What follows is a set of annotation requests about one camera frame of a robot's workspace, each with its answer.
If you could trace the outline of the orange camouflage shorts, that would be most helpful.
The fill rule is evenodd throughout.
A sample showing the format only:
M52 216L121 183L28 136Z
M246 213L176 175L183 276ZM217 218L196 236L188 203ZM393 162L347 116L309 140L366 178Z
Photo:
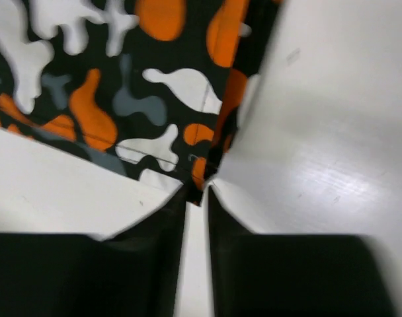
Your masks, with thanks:
M0 128L199 204L281 1L0 1Z

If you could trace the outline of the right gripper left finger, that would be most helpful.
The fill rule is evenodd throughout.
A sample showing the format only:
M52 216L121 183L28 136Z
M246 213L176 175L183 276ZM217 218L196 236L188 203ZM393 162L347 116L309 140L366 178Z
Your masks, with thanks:
M172 316L187 191L106 240L0 232L0 316Z

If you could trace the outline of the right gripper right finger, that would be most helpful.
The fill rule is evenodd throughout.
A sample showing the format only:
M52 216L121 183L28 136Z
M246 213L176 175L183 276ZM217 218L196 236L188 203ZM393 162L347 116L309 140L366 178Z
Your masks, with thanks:
M258 234L208 192L216 316L397 316L370 246L349 234Z

